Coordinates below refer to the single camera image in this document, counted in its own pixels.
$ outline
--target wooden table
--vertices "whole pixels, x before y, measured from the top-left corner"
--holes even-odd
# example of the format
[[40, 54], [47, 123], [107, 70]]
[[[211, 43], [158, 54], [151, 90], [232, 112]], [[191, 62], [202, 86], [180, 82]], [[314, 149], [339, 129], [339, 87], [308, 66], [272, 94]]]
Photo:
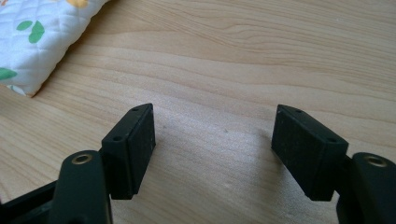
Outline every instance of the wooden table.
[[55, 179], [152, 102], [157, 146], [115, 223], [337, 223], [271, 150], [276, 106], [305, 110], [348, 155], [396, 161], [391, 1], [114, 0], [32, 99], [0, 88], [0, 197]]

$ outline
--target white fabric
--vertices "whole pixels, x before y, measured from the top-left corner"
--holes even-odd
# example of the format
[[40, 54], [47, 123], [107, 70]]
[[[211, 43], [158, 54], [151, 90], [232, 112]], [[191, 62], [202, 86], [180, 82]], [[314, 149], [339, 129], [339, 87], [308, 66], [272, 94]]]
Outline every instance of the white fabric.
[[107, 0], [0, 0], [0, 82], [33, 96]]

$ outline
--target black clamp jaw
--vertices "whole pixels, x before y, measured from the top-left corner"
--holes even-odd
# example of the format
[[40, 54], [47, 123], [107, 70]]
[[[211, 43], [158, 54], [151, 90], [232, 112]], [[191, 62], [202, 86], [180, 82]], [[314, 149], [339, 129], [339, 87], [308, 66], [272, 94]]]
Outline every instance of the black clamp jaw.
[[154, 147], [153, 106], [134, 107], [99, 151], [67, 157], [57, 181], [0, 205], [0, 223], [112, 223], [108, 195], [130, 200], [137, 194]]
[[279, 105], [272, 149], [312, 201], [339, 195], [341, 224], [396, 223], [396, 165], [371, 153], [347, 156], [348, 142], [304, 111]]

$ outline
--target pillow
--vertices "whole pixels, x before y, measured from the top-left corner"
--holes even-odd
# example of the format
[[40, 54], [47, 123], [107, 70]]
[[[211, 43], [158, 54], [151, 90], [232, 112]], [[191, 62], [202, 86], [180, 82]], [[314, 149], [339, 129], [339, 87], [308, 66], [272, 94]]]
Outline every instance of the pillow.
[[34, 96], [107, 0], [0, 0], [0, 83]]

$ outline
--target brass insert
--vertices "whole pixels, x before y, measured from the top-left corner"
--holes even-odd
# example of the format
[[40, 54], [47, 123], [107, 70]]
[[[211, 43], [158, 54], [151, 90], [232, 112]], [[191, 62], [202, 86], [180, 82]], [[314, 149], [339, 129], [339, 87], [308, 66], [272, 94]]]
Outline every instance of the brass insert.
[[387, 163], [382, 160], [381, 158], [374, 157], [374, 156], [366, 156], [364, 159], [367, 160], [368, 163], [372, 164], [373, 166], [377, 167], [386, 167], [388, 166]]
[[75, 165], [81, 165], [90, 160], [92, 160], [91, 154], [81, 154], [73, 158], [72, 163]]

